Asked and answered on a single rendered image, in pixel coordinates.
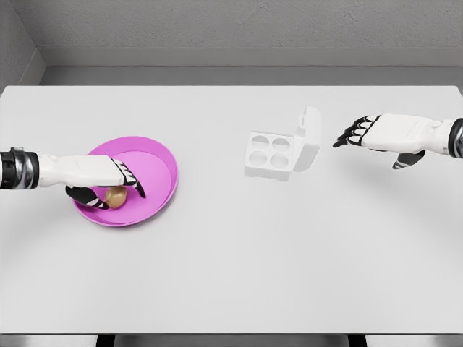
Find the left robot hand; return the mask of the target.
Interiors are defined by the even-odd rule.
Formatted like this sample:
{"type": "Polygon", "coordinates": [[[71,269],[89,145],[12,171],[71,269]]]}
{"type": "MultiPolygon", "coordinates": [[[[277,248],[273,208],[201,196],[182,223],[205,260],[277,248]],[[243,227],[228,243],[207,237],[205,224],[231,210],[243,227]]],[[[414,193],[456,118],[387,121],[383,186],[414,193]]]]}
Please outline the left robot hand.
{"type": "Polygon", "coordinates": [[[142,184],[120,160],[107,155],[76,155],[59,159],[64,170],[65,192],[74,201],[95,209],[108,210],[110,206],[93,190],[93,187],[133,187],[146,198],[142,184]]]}

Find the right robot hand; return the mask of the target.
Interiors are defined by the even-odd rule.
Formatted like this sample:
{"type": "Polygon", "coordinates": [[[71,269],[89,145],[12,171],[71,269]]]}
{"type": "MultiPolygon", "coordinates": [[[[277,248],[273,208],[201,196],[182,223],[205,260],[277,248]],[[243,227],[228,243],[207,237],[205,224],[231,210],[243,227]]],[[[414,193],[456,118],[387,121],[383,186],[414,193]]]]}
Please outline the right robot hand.
{"type": "Polygon", "coordinates": [[[438,136],[442,125],[421,116],[385,113],[364,116],[344,130],[333,147],[354,145],[378,152],[397,153],[393,169],[413,166],[427,151],[444,154],[445,140],[438,136]]]}

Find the brown egg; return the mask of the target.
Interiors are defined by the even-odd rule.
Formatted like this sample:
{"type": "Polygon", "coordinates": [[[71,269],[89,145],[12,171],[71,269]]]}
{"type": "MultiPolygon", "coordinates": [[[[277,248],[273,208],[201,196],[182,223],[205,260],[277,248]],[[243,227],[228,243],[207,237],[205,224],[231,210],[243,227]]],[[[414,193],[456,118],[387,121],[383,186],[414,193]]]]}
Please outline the brown egg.
{"type": "Polygon", "coordinates": [[[120,208],[127,200],[127,188],[124,186],[110,187],[105,193],[105,203],[110,209],[120,208]]]}

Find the white egg box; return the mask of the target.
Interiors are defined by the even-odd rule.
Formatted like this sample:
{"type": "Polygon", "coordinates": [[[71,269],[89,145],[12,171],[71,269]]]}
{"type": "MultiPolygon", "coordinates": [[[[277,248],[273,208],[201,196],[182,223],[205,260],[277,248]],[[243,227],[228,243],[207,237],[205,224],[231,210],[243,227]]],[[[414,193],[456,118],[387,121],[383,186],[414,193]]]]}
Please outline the white egg box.
{"type": "Polygon", "coordinates": [[[306,171],[322,143],[322,116],[318,109],[305,107],[293,135],[268,132],[249,133],[245,176],[288,181],[290,173],[306,171]]]}

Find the pink round plate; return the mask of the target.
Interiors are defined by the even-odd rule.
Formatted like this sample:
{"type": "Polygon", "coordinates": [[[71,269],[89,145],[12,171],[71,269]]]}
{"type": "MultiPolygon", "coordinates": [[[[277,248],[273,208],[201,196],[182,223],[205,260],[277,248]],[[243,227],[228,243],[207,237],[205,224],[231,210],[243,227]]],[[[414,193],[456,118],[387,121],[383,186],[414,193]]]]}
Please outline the pink round plate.
{"type": "Polygon", "coordinates": [[[145,190],[143,199],[132,187],[126,202],[118,209],[101,210],[78,202],[76,209],[86,219],[102,226],[130,226],[155,215],[171,199],[177,188],[179,170],[171,151],[147,137],[120,137],[90,151],[91,155],[108,155],[125,163],[145,190]]]}

